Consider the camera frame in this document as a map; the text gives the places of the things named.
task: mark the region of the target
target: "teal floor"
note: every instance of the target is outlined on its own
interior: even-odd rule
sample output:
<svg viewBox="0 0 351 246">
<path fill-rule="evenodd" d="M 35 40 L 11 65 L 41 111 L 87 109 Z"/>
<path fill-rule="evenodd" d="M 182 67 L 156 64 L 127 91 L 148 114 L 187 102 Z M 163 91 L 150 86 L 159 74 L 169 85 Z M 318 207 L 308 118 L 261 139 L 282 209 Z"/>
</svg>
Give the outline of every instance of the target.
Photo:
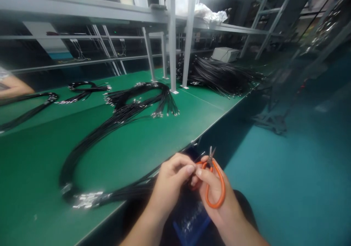
<svg viewBox="0 0 351 246">
<path fill-rule="evenodd" d="M 245 121 L 249 100 L 201 143 L 217 145 L 232 187 L 248 198 L 273 246 L 351 245 L 350 54 L 307 83 L 286 136 Z"/>
</svg>

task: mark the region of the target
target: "metal rack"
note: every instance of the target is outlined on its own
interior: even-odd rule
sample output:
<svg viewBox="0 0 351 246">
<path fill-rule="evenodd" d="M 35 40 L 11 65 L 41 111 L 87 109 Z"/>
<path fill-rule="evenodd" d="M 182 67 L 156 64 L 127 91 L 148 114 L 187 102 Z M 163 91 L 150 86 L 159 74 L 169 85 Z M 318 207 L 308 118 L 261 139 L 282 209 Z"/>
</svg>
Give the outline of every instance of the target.
<svg viewBox="0 0 351 246">
<path fill-rule="evenodd" d="M 69 17 L 84 17 L 92 22 L 93 35 L 87 36 L 0 36 L 0 39 L 96 39 L 100 42 L 101 47 L 104 50 L 106 59 L 92 60 L 87 62 L 75 62 L 68 64 L 55 64 L 50 66 L 25 68 L 14 70 L 14 73 L 30 72 L 35 70 L 50 70 L 57 68 L 67 68 L 72 66 L 82 66 L 97 63 L 111 63 L 114 68 L 116 75 L 121 75 L 122 71 L 118 69 L 115 64 L 119 61 L 123 72 L 126 74 L 126 70 L 123 62 L 127 60 L 135 60 L 140 58 L 148 58 L 151 72 L 151 79 L 155 81 L 154 65 L 152 58 L 160 57 L 163 58 L 163 77 L 167 78 L 167 53 L 166 53 L 166 36 L 168 35 L 168 48 L 169 48 L 169 62 L 170 62 L 170 79 L 171 79 L 171 91 L 176 92 L 176 54 L 179 53 L 176 50 L 176 32 L 177 29 L 185 27 L 186 38 L 185 38 L 185 51 L 184 51 L 184 70 L 183 70 L 183 83 L 182 87 L 187 88 L 188 70 L 190 54 L 192 53 L 191 45 L 193 37 L 193 29 L 198 30 L 209 30 L 209 31 L 222 31 L 226 33 L 242 33 L 247 34 L 244 48 L 241 52 L 241 57 L 245 54 L 248 47 L 251 35 L 266 35 L 266 38 L 258 52 L 256 59 L 260 57 L 262 51 L 266 47 L 271 36 L 282 36 L 281 34 L 274 33 L 282 13 L 284 12 L 286 5 L 289 0 L 285 0 L 284 4 L 280 8 L 273 8 L 264 10 L 267 0 L 261 0 L 260 9 L 256 15 L 256 19 L 251 28 L 234 26 L 229 24 L 206 24 L 199 18 L 194 18 L 195 0 L 189 0 L 189 13 L 187 17 L 180 17 L 175 15 L 175 0 L 167 0 L 168 10 L 152 9 L 137 7 L 132 5 L 125 5 L 117 2 L 106 1 L 106 0 L 0 0 L 0 16 L 1 15 L 18 15 L 23 16 L 26 14 L 26 19 L 31 16 L 36 19 L 38 17 L 48 18 L 69 18 Z M 165 4 L 165 0 L 159 0 L 160 5 Z M 278 13 L 276 19 L 268 31 L 257 30 L 257 22 L 261 15 L 269 13 Z M 113 36 L 110 35 L 107 27 L 103 25 L 105 35 L 100 34 L 96 21 L 94 19 L 103 19 L 113 22 L 115 24 L 128 24 L 129 26 L 143 27 L 143 36 Z M 161 39 L 162 42 L 162 54 L 153 55 L 151 52 L 150 39 L 157 38 Z M 135 56 L 135 57 L 119 57 L 116 53 L 112 40 L 113 39 L 145 39 L 147 56 Z M 104 40 L 108 40 L 108 43 L 112 49 L 113 55 L 110 55 Z"/>
<path fill-rule="evenodd" d="M 277 26 L 279 19 L 281 18 L 282 13 L 284 12 L 287 4 L 289 3 L 290 0 L 285 0 L 283 5 L 280 8 L 273 8 L 269 10 L 264 10 L 267 0 L 261 0 L 261 5 L 258 10 L 258 13 L 256 14 L 256 18 L 254 20 L 254 23 L 252 24 L 251 28 L 247 27 L 239 27 L 239 26 L 233 26 L 233 25 L 228 25 L 228 24 L 210 24 L 206 25 L 204 23 L 200 23 L 198 19 L 194 19 L 194 10 L 195 10 L 195 0 L 189 0 L 189 7 L 188 7 L 188 17 L 186 19 L 186 36 L 187 37 L 192 37 L 193 34 L 193 29 L 210 29 L 210 30 L 215 30 L 215 31 L 225 31 L 225 32 L 236 32 L 236 33 L 244 33 L 248 34 L 244 47 L 241 51 L 240 57 L 243 57 L 245 54 L 245 51 L 249 45 L 249 40 L 250 40 L 250 35 L 255 35 L 255 34 L 261 34 L 261 35 L 266 35 L 266 38 L 261 45 L 261 48 L 259 52 L 256 55 L 255 60 L 259 59 L 262 51 L 264 48 L 267 46 L 268 41 L 271 36 L 282 36 L 279 33 L 274 33 L 274 29 Z M 264 30 L 257 30 L 256 26 L 257 23 L 263 14 L 270 14 L 270 13 L 278 13 L 271 28 L 269 31 L 264 31 Z M 184 57 L 184 69 L 183 69 L 183 82 L 182 82 L 182 87 L 185 89 L 188 89 L 187 83 L 188 83 L 188 73 L 189 73 L 189 61 L 190 61 L 190 49 L 191 49 L 191 38 L 187 38 L 185 41 L 185 57 Z"/>
</svg>

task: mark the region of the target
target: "coiled cable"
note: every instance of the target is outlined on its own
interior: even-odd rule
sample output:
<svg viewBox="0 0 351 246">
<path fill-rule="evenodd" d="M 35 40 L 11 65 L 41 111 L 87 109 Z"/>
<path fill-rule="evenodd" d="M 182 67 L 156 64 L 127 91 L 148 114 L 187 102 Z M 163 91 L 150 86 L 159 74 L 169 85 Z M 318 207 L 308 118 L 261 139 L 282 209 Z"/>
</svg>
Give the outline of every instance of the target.
<svg viewBox="0 0 351 246">
<path fill-rule="evenodd" d="M 183 79 L 184 58 L 177 66 L 177 79 Z M 224 63 L 218 60 L 195 56 L 189 66 L 190 85 L 207 86 L 226 97 L 242 96 L 252 88 L 254 82 L 261 82 L 265 75 L 250 68 Z"/>
<path fill-rule="evenodd" d="M 90 85 L 90 88 L 78 88 L 81 85 Z M 58 104 L 65 104 L 65 103 L 74 103 L 77 102 L 81 99 L 86 100 L 88 97 L 91 95 L 92 92 L 99 92 L 99 91 L 109 91 L 111 90 L 110 85 L 105 85 L 105 86 L 97 86 L 93 82 L 74 82 L 68 85 L 68 88 L 73 91 L 73 92 L 80 92 L 80 94 L 73 96 L 71 98 L 68 98 L 67 100 L 61 101 L 61 102 L 56 102 Z"/>
<path fill-rule="evenodd" d="M 34 115 L 36 115 L 37 113 L 39 113 L 40 111 L 44 110 L 49 105 L 51 105 L 53 102 L 55 102 L 59 97 L 54 92 L 44 92 L 44 93 L 39 93 L 39 94 L 19 96 L 19 97 L 15 97 L 12 99 L 0 101 L 0 106 L 4 106 L 4 105 L 8 105 L 8 104 L 11 104 L 14 102 L 21 102 L 24 100 L 33 99 L 33 98 L 37 98 L 37 97 L 43 97 L 43 96 L 49 96 L 49 97 L 43 104 L 33 108 L 32 110 L 24 113 L 20 117 L 17 117 L 10 122 L 7 122 L 7 123 L 0 125 L 0 133 L 4 133 L 6 131 L 9 131 L 12 128 L 22 124 L 23 122 L 27 121 L 30 118 L 32 118 Z"/>
<path fill-rule="evenodd" d="M 144 101 L 135 97 L 151 90 L 161 90 L 160 94 Z M 112 116 L 98 128 L 87 135 L 68 155 L 60 173 L 59 186 L 65 201 L 73 204 L 74 208 L 91 208 L 112 201 L 125 200 L 146 196 L 153 188 L 154 180 L 150 176 L 157 170 L 154 169 L 138 181 L 112 192 L 83 193 L 73 181 L 75 168 L 83 155 L 96 143 L 122 126 L 141 118 L 162 117 L 162 112 L 167 105 L 167 115 L 178 115 L 179 110 L 173 100 L 169 87 L 162 83 L 138 83 L 128 90 L 105 93 L 106 104 L 114 106 Z M 158 103 L 156 110 L 149 116 L 137 117 L 151 105 Z"/>
</svg>

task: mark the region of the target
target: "plastic bag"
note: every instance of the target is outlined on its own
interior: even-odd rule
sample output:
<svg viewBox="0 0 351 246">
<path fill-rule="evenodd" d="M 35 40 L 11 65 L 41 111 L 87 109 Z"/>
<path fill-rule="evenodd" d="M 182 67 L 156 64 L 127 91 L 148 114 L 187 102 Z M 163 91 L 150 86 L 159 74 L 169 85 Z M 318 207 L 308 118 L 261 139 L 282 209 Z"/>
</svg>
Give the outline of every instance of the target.
<svg viewBox="0 0 351 246">
<path fill-rule="evenodd" d="M 207 23 L 224 22 L 228 16 L 225 11 L 212 12 L 205 4 L 195 5 L 195 17 L 204 19 Z"/>
<path fill-rule="evenodd" d="M 228 18 L 225 11 L 212 12 L 205 4 L 199 3 L 199 1 L 200 0 L 195 0 L 195 17 L 202 18 L 207 23 L 223 22 Z M 175 14 L 177 16 L 187 16 L 189 0 L 175 0 L 175 2 Z"/>
</svg>

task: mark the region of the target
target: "person's lap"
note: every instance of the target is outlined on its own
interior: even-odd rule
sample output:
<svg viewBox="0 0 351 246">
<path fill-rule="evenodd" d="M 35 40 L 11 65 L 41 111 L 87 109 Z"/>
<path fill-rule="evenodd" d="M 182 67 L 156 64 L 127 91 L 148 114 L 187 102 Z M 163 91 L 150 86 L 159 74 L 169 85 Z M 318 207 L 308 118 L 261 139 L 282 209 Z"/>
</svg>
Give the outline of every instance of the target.
<svg viewBox="0 0 351 246">
<path fill-rule="evenodd" d="M 248 200 L 240 191 L 234 190 L 234 193 L 246 219 L 258 231 L 256 220 Z M 133 200 L 128 202 L 123 217 L 123 238 L 125 238 L 128 235 L 128 233 L 142 214 L 143 210 L 146 207 L 147 201 L 148 200 Z M 167 220 L 163 229 L 160 245 L 181 245 L 180 240 L 173 228 L 172 220 L 170 219 Z M 197 242 L 197 245 L 224 245 L 222 239 L 220 238 L 219 232 L 212 221 L 209 223 L 209 225 L 201 235 L 200 239 Z"/>
</svg>

